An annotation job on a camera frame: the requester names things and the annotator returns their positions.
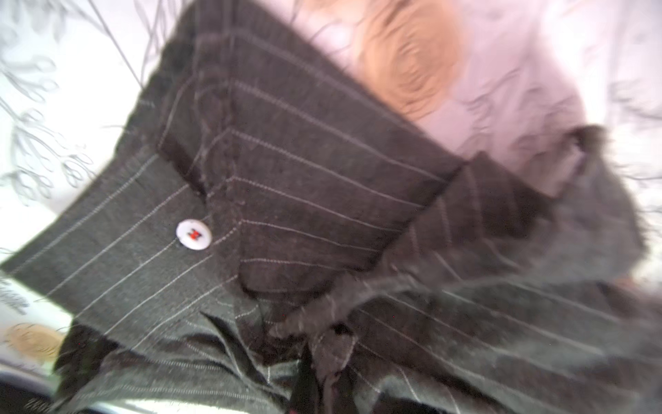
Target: clothing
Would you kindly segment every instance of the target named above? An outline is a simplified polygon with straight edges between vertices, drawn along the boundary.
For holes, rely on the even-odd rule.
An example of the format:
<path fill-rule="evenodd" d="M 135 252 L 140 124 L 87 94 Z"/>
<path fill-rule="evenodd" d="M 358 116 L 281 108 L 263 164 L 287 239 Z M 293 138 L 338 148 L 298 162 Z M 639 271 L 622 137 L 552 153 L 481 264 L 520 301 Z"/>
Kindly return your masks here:
<path fill-rule="evenodd" d="M 301 378 L 301 413 L 659 410 L 662 325 L 611 284 L 643 242 L 599 129 L 569 132 L 585 159 L 550 199 L 247 0 L 194 3 L 139 102 L 104 173 L 3 264 L 75 315 L 62 411 L 280 413 Z M 180 245 L 185 219 L 208 249 Z"/>

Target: pinstripe fabric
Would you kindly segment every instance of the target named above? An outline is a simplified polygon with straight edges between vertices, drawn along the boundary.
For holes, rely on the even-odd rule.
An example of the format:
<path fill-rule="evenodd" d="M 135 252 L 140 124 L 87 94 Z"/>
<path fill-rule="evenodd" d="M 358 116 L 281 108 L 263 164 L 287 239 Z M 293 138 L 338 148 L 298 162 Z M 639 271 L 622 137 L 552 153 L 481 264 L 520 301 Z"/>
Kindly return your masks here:
<path fill-rule="evenodd" d="M 336 412 L 659 412 L 662 323 L 609 282 L 643 248 L 598 154 L 556 200 L 462 162 L 248 0 L 194 3 L 140 100 L 3 265 L 75 315 L 62 411 L 284 412 L 307 347 Z M 174 239 L 188 218 L 210 248 Z"/>

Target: gray pinstripe shirt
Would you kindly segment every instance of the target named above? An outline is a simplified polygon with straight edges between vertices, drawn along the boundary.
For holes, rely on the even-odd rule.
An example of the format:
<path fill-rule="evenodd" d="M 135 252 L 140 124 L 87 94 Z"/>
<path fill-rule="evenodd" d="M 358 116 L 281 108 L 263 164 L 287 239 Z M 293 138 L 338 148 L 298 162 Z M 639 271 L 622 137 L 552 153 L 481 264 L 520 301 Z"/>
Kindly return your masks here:
<path fill-rule="evenodd" d="M 592 145 L 558 199 L 427 140 L 248 0 L 182 17 L 105 172 L 3 270 L 75 315 L 63 410 L 656 413 L 643 246 Z M 214 241 L 176 240 L 199 219 Z"/>

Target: dark garment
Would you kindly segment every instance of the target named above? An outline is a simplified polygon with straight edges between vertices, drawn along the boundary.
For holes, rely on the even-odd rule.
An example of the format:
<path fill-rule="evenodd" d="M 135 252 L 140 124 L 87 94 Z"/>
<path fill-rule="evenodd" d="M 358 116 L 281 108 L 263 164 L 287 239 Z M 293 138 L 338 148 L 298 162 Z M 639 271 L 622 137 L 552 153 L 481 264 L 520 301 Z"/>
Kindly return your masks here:
<path fill-rule="evenodd" d="M 3 265 L 75 315 L 62 411 L 660 412 L 662 323 L 611 284 L 643 246 L 598 129 L 568 134 L 587 155 L 549 199 L 248 0 L 194 3 L 140 102 L 103 174 Z M 190 218 L 208 249 L 175 238 Z"/>

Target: white button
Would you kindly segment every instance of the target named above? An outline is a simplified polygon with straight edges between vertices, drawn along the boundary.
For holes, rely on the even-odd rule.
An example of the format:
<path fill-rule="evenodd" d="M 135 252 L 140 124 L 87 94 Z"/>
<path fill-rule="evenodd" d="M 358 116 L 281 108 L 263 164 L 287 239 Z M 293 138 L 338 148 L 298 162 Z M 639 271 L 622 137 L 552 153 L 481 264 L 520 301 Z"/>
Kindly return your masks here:
<path fill-rule="evenodd" d="M 177 238 L 186 247 L 203 250 L 211 243 L 211 230 L 200 220 L 188 219 L 177 225 Z"/>

